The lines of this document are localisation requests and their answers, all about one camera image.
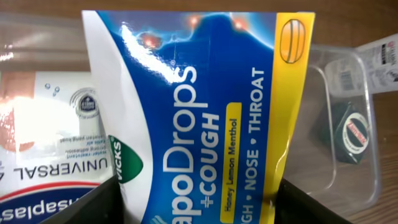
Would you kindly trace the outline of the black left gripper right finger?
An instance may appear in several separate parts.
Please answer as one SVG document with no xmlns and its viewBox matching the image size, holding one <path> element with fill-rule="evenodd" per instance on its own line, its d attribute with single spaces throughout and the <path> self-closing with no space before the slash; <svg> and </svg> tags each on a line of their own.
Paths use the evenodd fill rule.
<svg viewBox="0 0 398 224">
<path fill-rule="evenodd" d="M 274 223 L 351 224 L 285 179 L 276 195 Z"/>
</svg>

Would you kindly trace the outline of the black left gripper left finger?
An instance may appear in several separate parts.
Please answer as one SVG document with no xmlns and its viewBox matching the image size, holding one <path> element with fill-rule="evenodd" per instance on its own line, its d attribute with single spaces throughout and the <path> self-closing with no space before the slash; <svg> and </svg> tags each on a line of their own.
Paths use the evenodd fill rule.
<svg viewBox="0 0 398 224">
<path fill-rule="evenodd" d="M 113 176 L 42 224 L 124 223 L 123 210 L 119 183 Z"/>
</svg>

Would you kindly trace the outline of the clear plastic container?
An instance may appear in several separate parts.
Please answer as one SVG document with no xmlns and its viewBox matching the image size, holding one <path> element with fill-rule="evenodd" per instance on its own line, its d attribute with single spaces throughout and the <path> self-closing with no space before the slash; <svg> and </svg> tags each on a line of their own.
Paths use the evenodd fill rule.
<svg viewBox="0 0 398 224">
<path fill-rule="evenodd" d="M 83 25 L 74 19 L 1 14 L 1 73 L 44 72 L 90 84 Z M 313 45 L 285 178 L 342 217 L 381 191 L 374 110 L 362 58 Z"/>
</svg>

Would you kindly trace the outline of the white Hansaplast plaster box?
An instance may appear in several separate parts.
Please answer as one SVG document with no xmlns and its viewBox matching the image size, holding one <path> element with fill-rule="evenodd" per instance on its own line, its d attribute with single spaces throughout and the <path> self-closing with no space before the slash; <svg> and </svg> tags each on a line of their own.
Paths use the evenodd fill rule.
<svg viewBox="0 0 398 224">
<path fill-rule="evenodd" d="M 1 73 L 2 223 L 40 223 L 112 176 L 90 73 Z"/>
</svg>

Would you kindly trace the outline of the blue yellow cough drops bag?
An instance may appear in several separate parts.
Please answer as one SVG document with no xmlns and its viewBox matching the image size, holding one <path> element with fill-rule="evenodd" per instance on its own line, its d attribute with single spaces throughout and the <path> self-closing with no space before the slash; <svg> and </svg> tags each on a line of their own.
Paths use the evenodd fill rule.
<svg viewBox="0 0 398 224">
<path fill-rule="evenodd" d="M 125 223 L 274 223 L 313 12 L 81 13 Z"/>
</svg>

